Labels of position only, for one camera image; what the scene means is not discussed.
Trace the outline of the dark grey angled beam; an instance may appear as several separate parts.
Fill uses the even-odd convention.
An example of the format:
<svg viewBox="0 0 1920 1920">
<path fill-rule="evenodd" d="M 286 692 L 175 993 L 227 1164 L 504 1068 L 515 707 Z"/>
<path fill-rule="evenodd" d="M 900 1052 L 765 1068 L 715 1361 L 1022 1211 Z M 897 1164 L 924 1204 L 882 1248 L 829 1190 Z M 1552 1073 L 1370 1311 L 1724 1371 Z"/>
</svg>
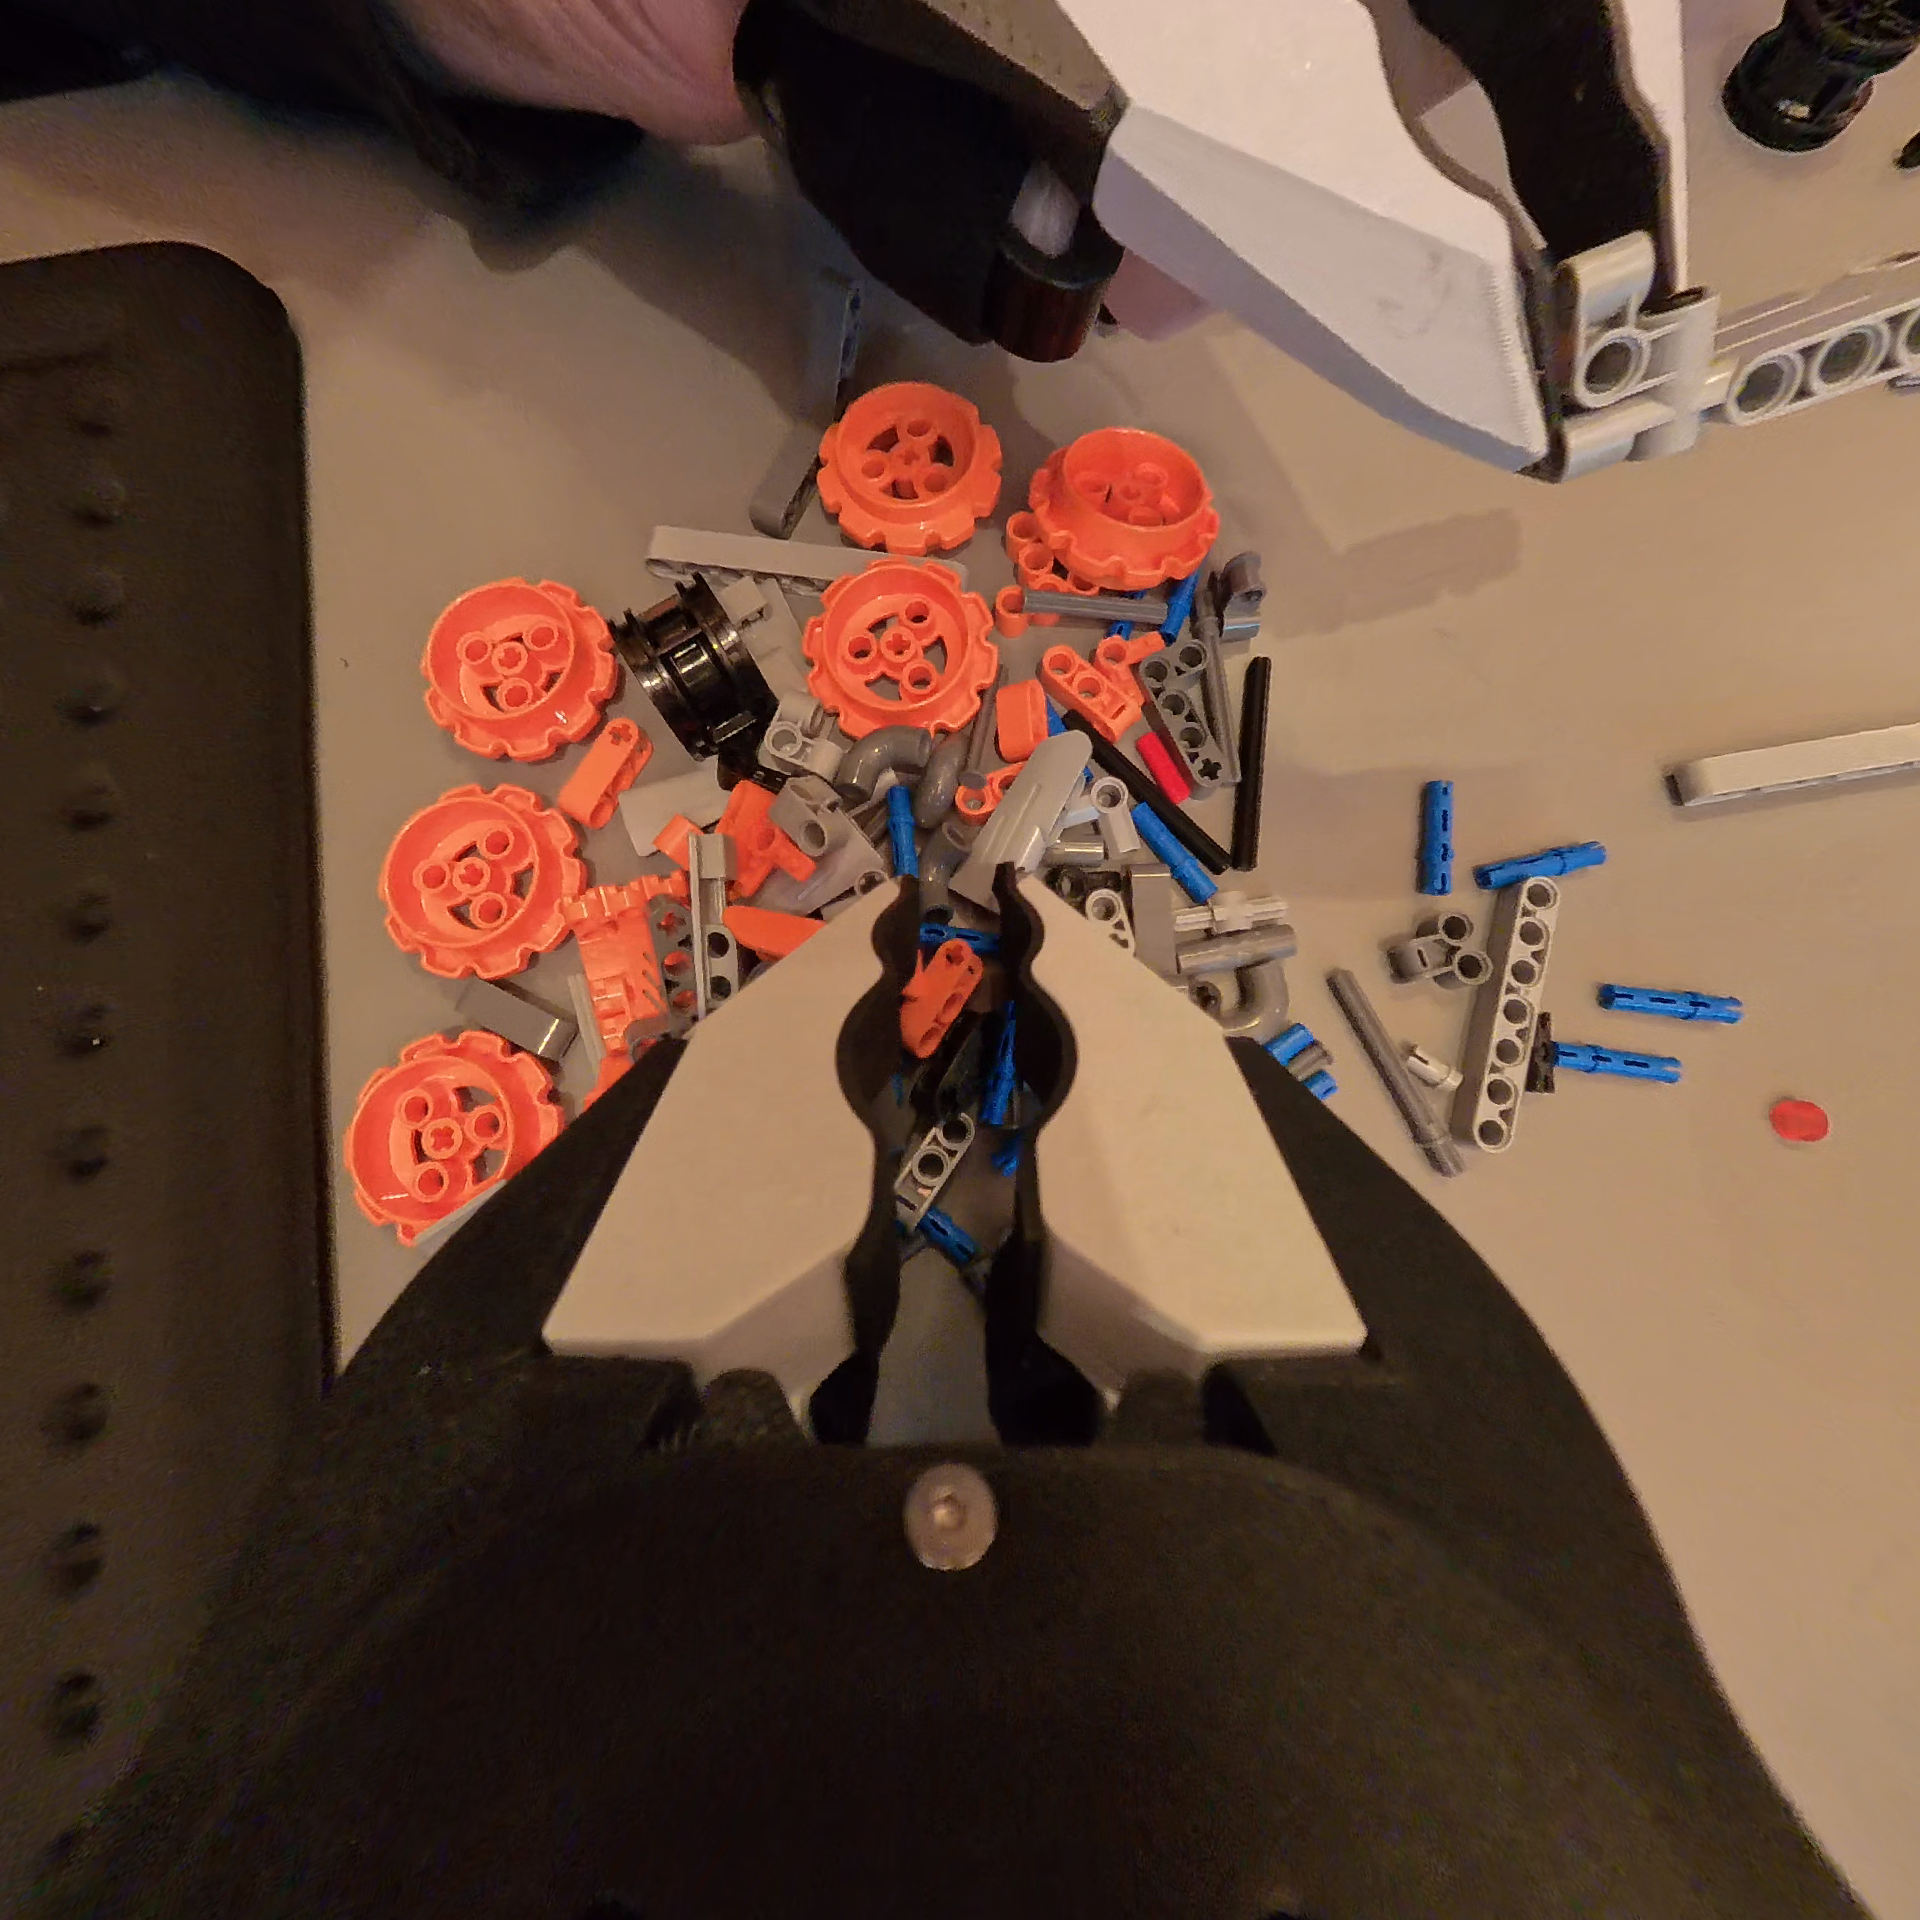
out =
<svg viewBox="0 0 1920 1920">
<path fill-rule="evenodd" d="M 820 471 L 820 444 L 841 417 L 861 348 L 861 285 L 830 271 L 815 277 L 799 416 L 750 504 L 758 534 L 788 539 L 806 516 Z"/>
</svg>

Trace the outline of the grey long beams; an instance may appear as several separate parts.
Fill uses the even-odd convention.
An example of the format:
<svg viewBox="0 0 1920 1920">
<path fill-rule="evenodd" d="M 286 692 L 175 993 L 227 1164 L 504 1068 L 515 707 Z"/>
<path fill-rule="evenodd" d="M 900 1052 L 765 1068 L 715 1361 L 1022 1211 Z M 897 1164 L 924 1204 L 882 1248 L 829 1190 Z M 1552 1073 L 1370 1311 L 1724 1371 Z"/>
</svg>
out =
<svg viewBox="0 0 1920 1920">
<path fill-rule="evenodd" d="M 668 580 L 690 580 L 709 572 L 725 579 L 776 580 L 783 590 L 801 595 L 822 595 L 834 580 L 886 560 L 897 556 L 863 546 L 802 543 L 685 525 L 659 525 L 644 553 L 650 572 Z"/>
</svg>

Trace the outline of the orange gear wheel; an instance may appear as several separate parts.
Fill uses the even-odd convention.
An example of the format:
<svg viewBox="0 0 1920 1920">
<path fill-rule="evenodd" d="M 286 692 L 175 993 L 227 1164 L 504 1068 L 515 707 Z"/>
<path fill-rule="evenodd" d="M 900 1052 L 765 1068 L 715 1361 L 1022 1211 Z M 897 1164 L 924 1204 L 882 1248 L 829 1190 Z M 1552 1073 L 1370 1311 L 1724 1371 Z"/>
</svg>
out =
<svg viewBox="0 0 1920 1920">
<path fill-rule="evenodd" d="M 344 1167 L 363 1213 L 417 1243 L 563 1130 L 548 1067 L 484 1028 L 428 1035 L 363 1088 Z"/>
<path fill-rule="evenodd" d="M 433 625 L 420 664 L 429 716 L 471 754 L 515 763 L 583 741 L 620 681 L 608 620 L 559 580 L 466 590 Z"/>
<path fill-rule="evenodd" d="M 575 824 L 519 783 L 452 787 L 400 828 L 379 895 L 398 947 L 440 977 L 503 980 L 568 937 L 589 884 Z"/>
<path fill-rule="evenodd" d="M 857 397 L 820 444 L 820 499 L 855 543 L 924 557 L 973 542 L 997 511 L 999 433 L 964 397 L 890 382 Z"/>
<path fill-rule="evenodd" d="M 989 602 L 957 569 L 882 557 L 830 583 L 806 625 L 807 689 L 850 739 L 957 732 L 994 690 Z"/>
<path fill-rule="evenodd" d="M 1146 590 L 1194 573 L 1220 514 L 1185 448 L 1138 426 L 1099 426 L 1032 475 L 1027 506 L 1069 577 Z"/>
</svg>

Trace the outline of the light grey holed beam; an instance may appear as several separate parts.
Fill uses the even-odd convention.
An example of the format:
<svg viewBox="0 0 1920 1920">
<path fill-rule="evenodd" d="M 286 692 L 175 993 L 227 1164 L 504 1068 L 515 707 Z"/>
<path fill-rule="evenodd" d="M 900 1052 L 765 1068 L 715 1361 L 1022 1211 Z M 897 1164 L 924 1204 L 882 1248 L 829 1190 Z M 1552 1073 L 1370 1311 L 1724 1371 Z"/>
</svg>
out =
<svg viewBox="0 0 1920 1920">
<path fill-rule="evenodd" d="M 1461 1056 L 1451 1131 L 1489 1155 L 1513 1145 L 1549 972 L 1562 892 L 1549 878 L 1501 889 L 1487 937 L 1491 977 L 1479 986 Z"/>
</svg>

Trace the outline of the light grey connector piece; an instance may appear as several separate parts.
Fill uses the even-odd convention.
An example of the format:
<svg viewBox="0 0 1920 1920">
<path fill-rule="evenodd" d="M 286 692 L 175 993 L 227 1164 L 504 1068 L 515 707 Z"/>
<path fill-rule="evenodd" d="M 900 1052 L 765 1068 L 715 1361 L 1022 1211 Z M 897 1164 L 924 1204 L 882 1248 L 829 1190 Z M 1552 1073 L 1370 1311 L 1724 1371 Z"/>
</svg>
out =
<svg viewBox="0 0 1920 1920">
<path fill-rule="evenodd" d="M 1913 253 L 1729 320 L 1715 295 L 1659 302 L 1652 281 L 1643 232 L 1557 271 L 1549 479 L 1664 459 L 1710 422 L 1753 426 L 1877 385 L 1916 385 Z"/>
</svg>

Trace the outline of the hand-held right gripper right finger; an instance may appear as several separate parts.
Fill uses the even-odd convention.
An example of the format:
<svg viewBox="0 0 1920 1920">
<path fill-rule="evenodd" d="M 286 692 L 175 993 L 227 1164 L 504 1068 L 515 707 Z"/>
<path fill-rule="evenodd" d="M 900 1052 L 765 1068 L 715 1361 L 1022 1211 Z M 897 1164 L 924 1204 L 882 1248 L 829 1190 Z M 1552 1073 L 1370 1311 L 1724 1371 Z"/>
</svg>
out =
<svg viewBox="0 0 1920 1920">
<path fill-rule="evenodd" d="M 992 1368 L 1043 1341 L 1080 1373 L 1355 1354 L 1360 1313 L 1229 1043 L 1041 881 L 997 873 L 1034 1094 L 1016 1230 L 992 1272 Z"/>
</svg>

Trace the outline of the small black wheel hub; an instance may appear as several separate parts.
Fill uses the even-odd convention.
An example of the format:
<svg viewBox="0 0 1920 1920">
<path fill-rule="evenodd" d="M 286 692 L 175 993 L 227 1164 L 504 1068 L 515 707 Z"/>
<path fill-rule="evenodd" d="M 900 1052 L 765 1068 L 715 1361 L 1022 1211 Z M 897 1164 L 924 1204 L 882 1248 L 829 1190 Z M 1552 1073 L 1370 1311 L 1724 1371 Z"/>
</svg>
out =
<svg viewBox="0 0 1920 1920">
<path fill-rule="evenodd" d="M 1753 143 L 1806 153 L 1844 134 L 1878 74 L 1917 43 L 1916 2 L 1787 2 L 1723 87 L 1732 123 Z"/>
</svg>

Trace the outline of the grey double-hole connector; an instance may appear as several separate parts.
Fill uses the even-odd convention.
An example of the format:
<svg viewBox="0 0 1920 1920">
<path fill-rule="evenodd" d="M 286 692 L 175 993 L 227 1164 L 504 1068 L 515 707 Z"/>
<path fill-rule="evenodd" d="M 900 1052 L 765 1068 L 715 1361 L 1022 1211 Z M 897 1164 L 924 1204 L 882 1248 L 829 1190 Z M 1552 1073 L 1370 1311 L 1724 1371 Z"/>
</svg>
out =
<svg viewBox="0 0 1920 1920">
<path fill-rule="evenodd" d="M 1384 956 L 1396 982 L 1431 982 L 1451 991 L 1478 989 L 1493 972 L 1478 922 L 1459 910 L 1429 916 L 1415 933 L 1390 942 Z"/>
</svg>

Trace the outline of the dark grey axle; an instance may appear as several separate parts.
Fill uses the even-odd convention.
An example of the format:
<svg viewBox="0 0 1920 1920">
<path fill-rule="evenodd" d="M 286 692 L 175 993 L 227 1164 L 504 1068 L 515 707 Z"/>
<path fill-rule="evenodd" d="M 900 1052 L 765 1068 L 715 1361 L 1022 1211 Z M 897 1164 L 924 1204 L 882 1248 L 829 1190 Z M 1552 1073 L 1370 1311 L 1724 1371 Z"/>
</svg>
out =
<svg viewBox="0 0 1920 1920">
<path fill-rule="evenodd" d="M 1419 1153 L 1442 1178 L 1459 1178 L 1465 1172 L 1459 1145 L 1454 1144 L 1450 1127 L 1429 1103 L 1429 1094 L 1404 1067 L 1400 1047 L 1388 1034 L 1374 1004 L 1363 991 L 1360 980 L 1352 970 L 1333 968 L 1327 972 L 1327 986 L 1363 1052 L 1372 1061 L 1381 1088 L 1397 1108 L 1404 1131 Z"/>
</svg>

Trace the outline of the person's left hand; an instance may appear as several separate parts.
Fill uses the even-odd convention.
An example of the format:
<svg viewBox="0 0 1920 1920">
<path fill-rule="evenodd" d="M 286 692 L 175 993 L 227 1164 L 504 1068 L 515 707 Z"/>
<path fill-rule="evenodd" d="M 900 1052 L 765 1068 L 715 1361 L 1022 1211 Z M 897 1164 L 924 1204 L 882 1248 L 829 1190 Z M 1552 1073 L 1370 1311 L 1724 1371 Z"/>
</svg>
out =
<svg viewBox="0 0 1920 1920">
<path fill-rule="evenodd" d="M 694 146 L 752 134 L 734 80 L 745 2 L 406 2 L 445 74 L 492 99 L 597 111 Z"/>
</svg>

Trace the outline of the black dimpled pad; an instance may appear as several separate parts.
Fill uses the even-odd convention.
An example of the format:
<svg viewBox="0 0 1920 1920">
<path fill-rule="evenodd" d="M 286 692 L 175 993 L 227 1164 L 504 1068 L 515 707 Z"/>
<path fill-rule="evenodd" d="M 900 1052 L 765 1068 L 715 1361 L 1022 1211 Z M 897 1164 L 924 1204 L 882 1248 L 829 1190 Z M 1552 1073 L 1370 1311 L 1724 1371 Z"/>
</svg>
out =
<svg viewBox="0 0 1920 1920">
<path fill-rule="evenodd" d="M 322 1386 L 301 351 L 221 255 L 2 276 L 4 1916 Z"/>
</svg>

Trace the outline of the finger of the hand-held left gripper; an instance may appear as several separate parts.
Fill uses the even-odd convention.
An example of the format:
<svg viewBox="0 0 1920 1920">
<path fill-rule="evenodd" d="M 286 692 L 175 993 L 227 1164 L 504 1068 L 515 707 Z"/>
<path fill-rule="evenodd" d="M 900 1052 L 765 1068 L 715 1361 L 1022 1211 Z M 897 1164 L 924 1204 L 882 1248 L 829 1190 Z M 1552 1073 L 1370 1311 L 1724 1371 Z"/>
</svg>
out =
<svg viewBox="0 0 1920 1920">
<path fill-rule="evenodd" d="M 1631 232 L 1655 240 L 1655 297 L 1691 290 L 1690 118 L 1677 2 L 1565 2 L 1569 128 L 1559 250 Z"/>
<path fill-rule="evenodd" d="M 1092 209 L 1370 410 L 1499 469 L 1549 452 L 1503 212 L 1404 125 L 1347 2 L 1067 2 L 1124 94 Z"/>
</svg>

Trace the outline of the black and blue part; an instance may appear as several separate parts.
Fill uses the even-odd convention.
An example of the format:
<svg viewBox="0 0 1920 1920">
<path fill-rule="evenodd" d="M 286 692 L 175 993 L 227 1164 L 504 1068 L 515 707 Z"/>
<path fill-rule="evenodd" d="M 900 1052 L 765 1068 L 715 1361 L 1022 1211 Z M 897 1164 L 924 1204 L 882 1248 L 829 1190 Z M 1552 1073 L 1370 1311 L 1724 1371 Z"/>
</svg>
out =
<svg viewBox="0 0 1920 1920">
<path fill-rule="evenodd" d="M 679 583 L 652 612 L 627 612 L 611 622 L 611 642 L 694 759 L 717 759 L 725 783 L 753 774 L 778 696 L 707 580 Z"/>
</svg>

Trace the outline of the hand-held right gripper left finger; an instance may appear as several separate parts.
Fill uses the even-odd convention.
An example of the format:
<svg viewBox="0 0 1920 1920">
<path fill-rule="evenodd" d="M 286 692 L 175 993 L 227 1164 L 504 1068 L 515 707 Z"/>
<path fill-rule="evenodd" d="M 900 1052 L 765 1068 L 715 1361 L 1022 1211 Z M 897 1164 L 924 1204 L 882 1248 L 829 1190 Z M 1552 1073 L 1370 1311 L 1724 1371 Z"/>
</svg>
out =
<svg viewBox="0 0 1920 1920">
<path fill-rule="evenodd" d="M 898 1306 L 879 1101 L 915 881 L 885 881 L 694 1028 L 545 1325 L 568 1355 L 827 1382 Z"/>
</svg>

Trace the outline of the person's left forearm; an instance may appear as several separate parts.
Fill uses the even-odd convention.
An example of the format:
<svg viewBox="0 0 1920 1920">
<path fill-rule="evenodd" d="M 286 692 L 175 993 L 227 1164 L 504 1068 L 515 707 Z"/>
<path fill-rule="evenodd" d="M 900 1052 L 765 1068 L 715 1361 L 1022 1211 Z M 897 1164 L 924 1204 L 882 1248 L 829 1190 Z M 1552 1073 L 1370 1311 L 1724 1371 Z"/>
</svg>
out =
<svg viewBox="0 0 1920 1920">
<path fill-rule="evenodd" d="M 429 66 L 392 4 L 4 2 L 4 99 L 183 71 L 286 118 L 392 134 L 477 202 L 553 209 L 643 136 L 608 114 L 508 106 Z"/>
</svg>

